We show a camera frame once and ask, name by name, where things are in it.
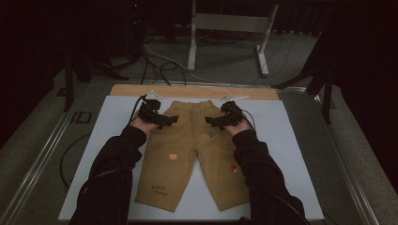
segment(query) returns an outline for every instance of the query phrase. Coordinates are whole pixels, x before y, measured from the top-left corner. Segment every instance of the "waistband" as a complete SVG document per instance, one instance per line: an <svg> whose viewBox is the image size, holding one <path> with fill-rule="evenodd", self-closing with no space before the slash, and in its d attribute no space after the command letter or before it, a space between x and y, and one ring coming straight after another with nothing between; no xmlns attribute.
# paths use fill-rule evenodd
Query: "waistband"
<svg viewBox="0 0 398 225"><path fill-rule="evenodd" d="M198 103L191 103L191 102L182 102L182 101L173 101L170 108L179 108L179 109L186 109L186 110L204 110L208 108L218 108L213 104L211 100L198 102Z"/></svg>

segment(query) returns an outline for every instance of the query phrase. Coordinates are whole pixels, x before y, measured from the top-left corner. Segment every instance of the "black sleeve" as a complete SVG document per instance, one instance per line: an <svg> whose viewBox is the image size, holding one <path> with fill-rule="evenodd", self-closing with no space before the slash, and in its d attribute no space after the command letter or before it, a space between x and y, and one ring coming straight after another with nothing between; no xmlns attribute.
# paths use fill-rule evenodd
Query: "black sleeve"
<svg viewBox="0 0 398 225"><path fill-rule="evenodd" d="M140 160L138 148L145 141L144 132L130 126L108 140L93 162L69 224L127 224L131 169Z"/></svg>
<svg viewBox="0 0 398 225"><path fill-rule="evenodd" d="M235 159L250 191L252 225L306 224L302 202L289 194L282 171L259 142L255 132L245 130L233 137Z"/></svg>

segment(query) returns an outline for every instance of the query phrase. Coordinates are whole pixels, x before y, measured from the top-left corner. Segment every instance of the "hand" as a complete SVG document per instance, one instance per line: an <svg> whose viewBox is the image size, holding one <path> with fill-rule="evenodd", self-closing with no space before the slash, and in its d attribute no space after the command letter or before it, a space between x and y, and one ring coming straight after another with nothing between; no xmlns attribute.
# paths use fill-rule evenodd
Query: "hand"
<svg viewBox="0 0 398 225"><path fill-rule="evenodd" d="M154 128L158 127L158 125L144 122L140 117L133 119L130 126L141 129L146 135L148 135Z"/></svg>
<svg viewBox="0 0 398 225"><path fill-rule="evenodd" d="M224 127L226 131L228 131L233 137L238 134L239 132L247 129L252 129L252 127L249 125L249 123L246 121L246 119L242 119L240 123L234 127L232 125Z"/></svg>

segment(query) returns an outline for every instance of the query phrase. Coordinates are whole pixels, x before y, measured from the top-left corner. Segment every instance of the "person's arm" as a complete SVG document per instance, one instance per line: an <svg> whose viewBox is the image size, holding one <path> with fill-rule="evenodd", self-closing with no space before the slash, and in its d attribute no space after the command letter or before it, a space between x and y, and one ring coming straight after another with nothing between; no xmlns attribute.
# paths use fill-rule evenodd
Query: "person's arm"
<svg viewBox="0 0 398 225"><path fill-rule="evenodd" d="M101 148L82 186L69 224L127 224L132 186L131 169L140 160L138 148L156 125L133 120L120 136Z"/></svg>
<svg viewBox="0 0 398 225"><path fill-rule="evenodd" d="M249 187L252 224L308 224L302 202L287 191L283 173L269 155L267 144L258 141L245 120L225 129L233 135L235 159Z"/></svg>

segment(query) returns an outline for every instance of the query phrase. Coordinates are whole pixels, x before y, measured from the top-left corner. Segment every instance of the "tan pants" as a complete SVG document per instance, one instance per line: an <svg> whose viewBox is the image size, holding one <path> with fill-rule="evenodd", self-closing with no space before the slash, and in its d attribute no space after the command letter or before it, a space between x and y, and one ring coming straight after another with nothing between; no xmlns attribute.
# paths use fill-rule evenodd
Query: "tan pants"
<svg viewBox="0 0 398 225"><path fill-rule="evenodd" d="M174 101L164 115L178 115L178 121L151 132L135 201L175 212L198 156L219 210L248 203L249 190L234 160L231 135L205 120L222 116L220 109L211 101Z"/></svg>

